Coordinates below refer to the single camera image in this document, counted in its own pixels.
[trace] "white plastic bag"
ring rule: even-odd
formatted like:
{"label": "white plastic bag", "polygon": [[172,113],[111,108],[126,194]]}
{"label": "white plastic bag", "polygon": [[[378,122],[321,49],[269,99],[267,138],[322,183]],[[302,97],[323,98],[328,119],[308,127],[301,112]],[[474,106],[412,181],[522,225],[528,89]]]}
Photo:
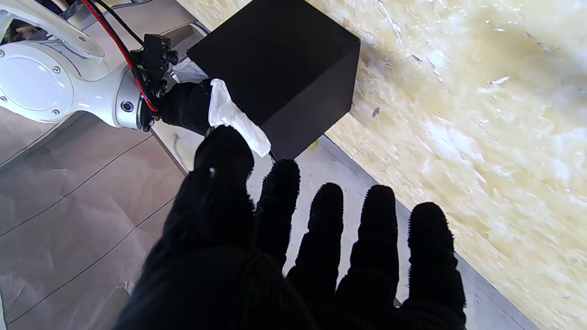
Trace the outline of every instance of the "white plastic bag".
{"label": "white plastic bag", "polygon": [[171,77],[178,83],[200,83],[202,80],[208,79],[208,75],[196,63],[192,62],[190,58],[186,58],[175,65],[172,72]]}
{"label": "white plastic bag", "polygon": [[234,127],[247,141],[249,148],[265,157],[271,150],[271,142],[265,133],[238,108],[230,98],[226,83],[221,79],[214,79],[208,121],[210,126],[229,125]]}

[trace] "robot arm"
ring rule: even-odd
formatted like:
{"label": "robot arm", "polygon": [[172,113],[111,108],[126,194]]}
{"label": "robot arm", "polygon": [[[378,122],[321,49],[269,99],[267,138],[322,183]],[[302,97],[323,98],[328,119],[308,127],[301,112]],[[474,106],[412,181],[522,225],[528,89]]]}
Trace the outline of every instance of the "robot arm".
{"label": "robot arm", "polygon": [[[102,48],[61,17],[34,0],[0,0],[2,34],[13,19],[43,28],[58,39],[0,46],[0,106],[45,123],[82,110],[114,127],[145,131],[161,116],[145,106],[128,64],[108,68]],[[145,38],[145,49],[133,52],[133,57],[142,65],[149,94],[158,95],[165,88],[168,64],[177,56],[165,38]]]}

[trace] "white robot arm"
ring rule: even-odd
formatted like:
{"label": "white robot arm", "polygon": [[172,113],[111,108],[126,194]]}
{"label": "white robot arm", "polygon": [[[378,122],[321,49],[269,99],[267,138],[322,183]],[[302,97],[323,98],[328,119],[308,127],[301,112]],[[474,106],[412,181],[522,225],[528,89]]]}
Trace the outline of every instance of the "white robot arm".
{"label": "white robot arm", "polygon": [[149,129],[151,112],[141,120],[144,98],[126,63],[109,69],[96,42],[34,0],[0,0],[2,35],[13,19],[58,39],[0,46],[0,106],[38,122],[82,110],[114,127]]}

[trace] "red cable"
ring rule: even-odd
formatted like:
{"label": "red cable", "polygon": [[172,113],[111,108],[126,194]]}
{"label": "red cable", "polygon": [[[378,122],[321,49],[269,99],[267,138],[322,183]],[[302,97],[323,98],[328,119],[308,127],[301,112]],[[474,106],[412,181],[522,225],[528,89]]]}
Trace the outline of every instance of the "red cable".
{"label": "red cable", "polygon": [[[114,31],[112,31],[112,30],[110,30],[110,28],[108,28],[108,26],[106,25],[106,23],[103,20],[103,16],[99,15],[94,10],[94,7],[92,7],[90,5],[88,0],[81,0],[81,2],[83,2],[83,4],[90,10],[92,15],[97,19],[98,23],[100,23],[100,25],[104,28],[104,30],[106,30],[106,32],[112,38],[112,40],[114,40],[114,42],[116,43],[116,46],[118,47],[118,49],[120,50],[120,52],[124,56],[124,59],[126,60],[126,63],[129,65],[130,69],[135,70],[135,68],[136,68],[135,65],[133,64],[130,57],[127,55],[128,50],[126,50],[126,47],[119,42]],[[138,79],[135,79],[134,81],[137,83],[137,87],[139,87],[139,91],[141,92],[141,95],[143,95],[143,100],[147,103],[147,106],[149,107],[149,109],[151,109],[151,111],[153,111],[153,112],[159,112],[159,110],[157,108],[155,108],[155,106],[153,106],[153,104],[151,104],[151,101],[149,101],[149,99],[147,98],[147,95],[145,94],[145,91],[143,90],[143,87],[142,87],[140,81]]]}

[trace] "wire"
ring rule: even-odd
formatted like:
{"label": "wire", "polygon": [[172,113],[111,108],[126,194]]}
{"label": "wire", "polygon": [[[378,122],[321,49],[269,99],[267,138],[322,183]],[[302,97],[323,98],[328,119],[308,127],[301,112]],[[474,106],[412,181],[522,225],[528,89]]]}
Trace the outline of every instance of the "wire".
{"label": "wire", "polygon": [[118,49],[120,49],[122,55],[124,56],[124,59],[126,60],[126,63],[130,67],[130,70],[131,70],[133,77],[134,77],[134,81],[137,83],[137,87],[139,88],[141,95],[143,95],[143,100],[145,101],[145,103],[147,104],[149,109],[151,109],[151,111],[153,111],[153,112],[159,112],[159,110],[149,100],[149,97],[147,96],[147,94],[145,92],[145,91],[149,91],[147,88],[147,84],[144,82],[143,76],[139,72],[139,69],[131,60],[130,52],[126,48],[126,46],[124,45],[122,40],[120,40],[120,37],[118,37],[118,35],[116,34],[116,32],[114,31],[112,26],[108,23],[108,21],[106,20],[104,15],[100,12],[100,10],[96,7],[96,5],[93,2],[90,2],[88,0],[81,0],[81,2],[83,2],[83,4],[88,8],[88,10],[96,18],[98,23],[101,24],[101,26],[106,30],[106,32],[114,40],[114,42],[116,43],[116,46],[118,46]]}
{"label": "wire", "polygon": [[134,40],[138,41],[138,43],[140,43],[141,46],[144,46],[144,42],[141,40],[141,38],[139,38],[139,36],[137,36],[136,33],[134,33],[133,30],[131,30],[129,26],[126,25],[126,23],[124,23],[122,18],[120,18],[120,16],[118,16],[118,14],[114,10],[112,10],[111,7],[106,5],[102,0],[94,0],[94,2],[97,2],[100,6],[104,7],[104,9],[108,11],[112,15],[112,17],[115,18],[116,21],[118,21],[118,23],[126,30],[126,32],[128,32],[134,38]]}

